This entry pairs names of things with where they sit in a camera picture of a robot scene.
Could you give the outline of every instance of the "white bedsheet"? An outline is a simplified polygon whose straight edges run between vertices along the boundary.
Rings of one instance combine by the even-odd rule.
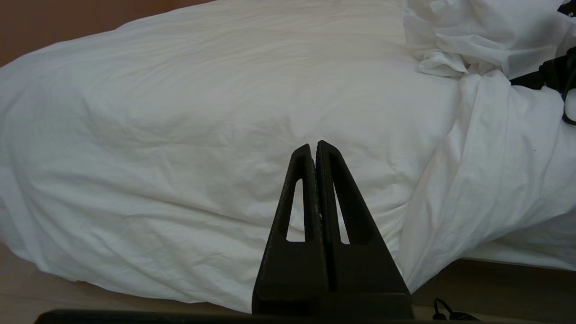
[[[404,8],[407,44],[420,60],[418,69],[423,73],[461,77],[499,69],[509,78],[517,77],[564,55],[576,44],[576,22],[556,11],[561,3],[408,0]],[[528,124],[536,134],[541,129],[536,120]],[[531,159],[539,154],[535,150]],[[464,256],[576,270],[576,242],[571,239],[576,235],[575,221],[573,212],[555,217],[482,244]]]
[[[574,207],[576,134],[555,92],[502,75],[459,87],[417,65],[402,3],[383,0],[219,0],[28,54],[0,69],[2,239],[71,280],[249,311],[304,143],[342,151],[411,290],[477,244]],[[502,143],[524,168],[470,155]],[[503,169],[521,184],[494,185]],[[301,235],[302,220],[291,225]]]

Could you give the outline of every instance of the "black clamp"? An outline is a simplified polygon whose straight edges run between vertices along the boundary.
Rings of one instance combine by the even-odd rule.
[[[302,179],[305,242],[289,242]],[[350,244],[342,243],[335,192]],[[292,154],[252,295],[255,315],[413,319],[410,293],[340,152],[320,141]]]
[[[558,12],[574,17],[576,0],[560,6]],[[576,47],[569,49],[564,56],[544,62],[538,71],[512,79],[510,83],[536,90],[547,86],[560,92],[564,100],[562,120],[570,125],[576,125],[576,121],[566,115],[566,96],[570,90],[576,88]]]

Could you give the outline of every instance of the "clip jaw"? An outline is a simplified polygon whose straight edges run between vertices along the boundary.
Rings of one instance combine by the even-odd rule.
[[[296,181],[304,188],[305,242],[288,242]],[[350,244],[342,243],[336,196]],[[252,295],[252,312],[413,319],[410,293],[342,154],[320,141],[316,174],[310,146],[290,161]]]

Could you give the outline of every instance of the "brown wall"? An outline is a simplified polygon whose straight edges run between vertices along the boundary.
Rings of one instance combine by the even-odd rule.
[[[48,46],[210,0],[0,0],[0,66]]]

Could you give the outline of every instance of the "bed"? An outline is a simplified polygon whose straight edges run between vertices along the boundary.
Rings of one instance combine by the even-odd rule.
[[[420,73],[402,1],[218,0],[0,69],[0,234],[69,280],[249,311],[290,153],[326,140],[412,291],[463,256],[576,270],[561,115],[499,71]]]

